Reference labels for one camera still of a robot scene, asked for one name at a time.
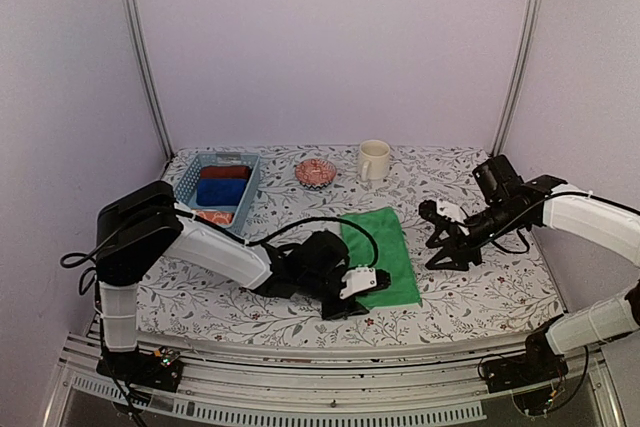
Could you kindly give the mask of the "orange rabbit print towel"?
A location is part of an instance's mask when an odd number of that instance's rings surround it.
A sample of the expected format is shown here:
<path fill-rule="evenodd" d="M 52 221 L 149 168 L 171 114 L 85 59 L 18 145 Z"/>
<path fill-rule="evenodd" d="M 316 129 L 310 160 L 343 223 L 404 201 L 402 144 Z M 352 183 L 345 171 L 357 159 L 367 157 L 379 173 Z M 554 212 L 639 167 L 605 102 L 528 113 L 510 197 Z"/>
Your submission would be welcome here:
<path fill-rule="evenodd" d="M 216 225 L 229 226 L 233 222 L 234 213 L 219 210 L 195 210 L 194 213 Z"/>

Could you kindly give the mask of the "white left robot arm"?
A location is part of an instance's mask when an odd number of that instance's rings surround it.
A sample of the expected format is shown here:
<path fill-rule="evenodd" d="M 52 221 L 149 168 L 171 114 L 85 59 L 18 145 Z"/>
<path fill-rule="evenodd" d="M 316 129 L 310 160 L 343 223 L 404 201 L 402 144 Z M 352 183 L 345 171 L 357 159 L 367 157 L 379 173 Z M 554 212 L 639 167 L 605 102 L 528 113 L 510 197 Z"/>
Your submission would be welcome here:
<path fill-rule="evenodd" d="M 137 289 L 162 257 L 186 261 L 268 298 L 309 296 L 325 319 L 358 309 L 353 298 L 378 285 L 373 265 L 352 268 L 336 234 L 316 231 L 281 247 L 248 241 L 179 203 L 170 184 L 155 181 L 104 207 L 94 254 L 104 342 L 111 366 L 128 381 L 148 373 L 137 350 Z"/>

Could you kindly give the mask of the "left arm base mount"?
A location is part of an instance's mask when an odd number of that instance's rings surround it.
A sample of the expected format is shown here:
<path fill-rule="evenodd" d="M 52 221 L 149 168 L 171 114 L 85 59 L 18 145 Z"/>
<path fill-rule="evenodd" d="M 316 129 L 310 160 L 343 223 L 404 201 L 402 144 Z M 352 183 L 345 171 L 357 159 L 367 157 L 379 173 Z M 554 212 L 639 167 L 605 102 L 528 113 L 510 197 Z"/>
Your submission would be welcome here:
<path fill-rule="evenodd" d="M 104 348 L 96 372 L 126 386 L 176 393 L 184 368 L 180 357 L 179 351 L 168 347 L 160 347 L 152 353 L 138 348 L 131 352 L 111 352 Z"/>

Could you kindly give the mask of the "green microfibre towel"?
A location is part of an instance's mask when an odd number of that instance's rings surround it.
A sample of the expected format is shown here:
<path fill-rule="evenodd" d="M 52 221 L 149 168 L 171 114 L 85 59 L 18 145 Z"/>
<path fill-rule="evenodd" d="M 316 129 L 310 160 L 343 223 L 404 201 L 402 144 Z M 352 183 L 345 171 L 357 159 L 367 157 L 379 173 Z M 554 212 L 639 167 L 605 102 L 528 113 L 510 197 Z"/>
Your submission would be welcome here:
<path fill-rule="evenodd" d="M 417 281 L 395 211 L 384 207 L 365 213 L 345 214 L 342 219 L 360 226 L 372 236 L 379 252 L 375 267 L 387 272 L 391 278 L 389 287 L 358 296 L 358 301 L 369 310 L 418 304 Z"/>

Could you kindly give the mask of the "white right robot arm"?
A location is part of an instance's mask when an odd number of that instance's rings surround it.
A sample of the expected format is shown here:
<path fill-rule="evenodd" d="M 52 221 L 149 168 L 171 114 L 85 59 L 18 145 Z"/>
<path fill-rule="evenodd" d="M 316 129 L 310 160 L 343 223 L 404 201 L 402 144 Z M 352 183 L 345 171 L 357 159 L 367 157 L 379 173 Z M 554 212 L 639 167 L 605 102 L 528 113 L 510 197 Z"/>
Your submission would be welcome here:
<path fill-rule="evenodd" d="M 504 155 L 474 168 L 472 176 L 485 208 L 467 215 L 445 200 L 426 200 L 420 217 L 433 227 L 426 242 L 433 250 L 429 270 L 466 272 L 483 261 L 482 250 L 509 233 L 536 228 L 570 240 L 565 259 L 570 274 L 595 279 L 605 291 L 592 304 L 555 317 L 532 331 L 517 374 L 537 383 L 563 355 L 603 344 L 639 329 L 639 211 L 568 181 L 541 175 L 525 181 Z"/>

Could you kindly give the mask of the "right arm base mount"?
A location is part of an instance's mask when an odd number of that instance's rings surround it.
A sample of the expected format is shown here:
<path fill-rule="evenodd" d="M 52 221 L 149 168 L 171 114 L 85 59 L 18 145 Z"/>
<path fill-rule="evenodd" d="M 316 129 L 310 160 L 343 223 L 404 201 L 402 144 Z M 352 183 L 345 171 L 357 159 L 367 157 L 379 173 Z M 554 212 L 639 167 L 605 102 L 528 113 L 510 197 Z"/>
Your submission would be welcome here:
<path fill-rule="evenodd" d="M 562 379 L 568 373 L 564 356 L 555 354 L 545 337 L 560 318 L 558 315 L 531 332 L 525 339 L 522 354 L 489 354 L 480 360 L 477 373 L 490 393 Z"/>

